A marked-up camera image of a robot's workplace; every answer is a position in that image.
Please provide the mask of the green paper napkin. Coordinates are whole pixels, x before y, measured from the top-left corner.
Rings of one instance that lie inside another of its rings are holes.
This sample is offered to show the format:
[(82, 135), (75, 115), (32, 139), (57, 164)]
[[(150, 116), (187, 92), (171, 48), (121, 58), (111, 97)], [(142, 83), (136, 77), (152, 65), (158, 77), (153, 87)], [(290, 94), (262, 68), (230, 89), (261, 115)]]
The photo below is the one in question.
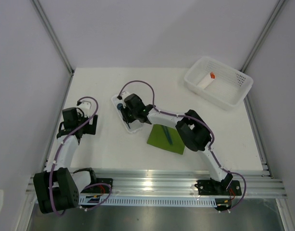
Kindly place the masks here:
[(154, 125), (147, 140), (147, 144), (166, 150), (168, 152), (183, 155), (185, 145), (177, 130)]

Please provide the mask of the dark blue plastic spoon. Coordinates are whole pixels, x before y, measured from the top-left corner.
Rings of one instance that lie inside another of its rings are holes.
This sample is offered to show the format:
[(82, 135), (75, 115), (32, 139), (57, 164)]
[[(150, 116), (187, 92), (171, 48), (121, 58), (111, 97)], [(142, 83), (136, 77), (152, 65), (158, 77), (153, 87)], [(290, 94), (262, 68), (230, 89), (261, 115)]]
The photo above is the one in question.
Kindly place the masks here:
[(129, 120), (130, 120), (130, 116), (128, 114), (128, 109), (124, 108), (122, 103), (119, 103), (117, 105), (117, 109), (120, 111), (121, 115), (122, 115), (122, 120), (125, 122), (125, 124), (127, 125), (128, 128), (130, 128), (129, 126)]

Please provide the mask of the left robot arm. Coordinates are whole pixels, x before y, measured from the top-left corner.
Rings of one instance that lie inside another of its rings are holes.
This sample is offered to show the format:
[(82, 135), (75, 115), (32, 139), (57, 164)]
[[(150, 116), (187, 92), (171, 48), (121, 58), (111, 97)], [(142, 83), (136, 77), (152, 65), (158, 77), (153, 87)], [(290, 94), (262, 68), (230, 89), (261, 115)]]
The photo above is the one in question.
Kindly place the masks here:
[(78, 107), (62, 111), (63, 121), (57, 134), (57, 151), (52, 162), (44, 171), (36, 173), (33, 184), (37, 195), (40, 211), (43, 214), (64, 212), (79, 205), (79, 193), (94, 192), (98, 180), (92, 176), (91, 168), (77, 170), (71, 174), (69, 167), (84, 134), (95, 135), (98, 115)]

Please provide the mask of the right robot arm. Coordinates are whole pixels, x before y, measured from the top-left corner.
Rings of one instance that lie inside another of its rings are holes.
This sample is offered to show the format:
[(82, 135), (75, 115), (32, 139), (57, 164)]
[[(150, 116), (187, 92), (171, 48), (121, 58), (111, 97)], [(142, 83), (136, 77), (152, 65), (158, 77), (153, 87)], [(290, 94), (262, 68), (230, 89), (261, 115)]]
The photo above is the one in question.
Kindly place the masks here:
[(151, 104), (144, 105), (141, 98), (133, 93), (127, 94), (125, 97), (118, 95), (117, 99), (120, 100), (117, 109), (121, 112), (122, 119), (126, 124), (139, 121), (142, 124), (162, 125), (175, 129), (185, 147), (202, 155), (202, 159), (209, 169), (214, 191), (224, 194), (230, 189), (233, 176), (223, 169), (211, 150), (214, 135), (194, 110), (189, 110), (181, 115), (161, 111)]

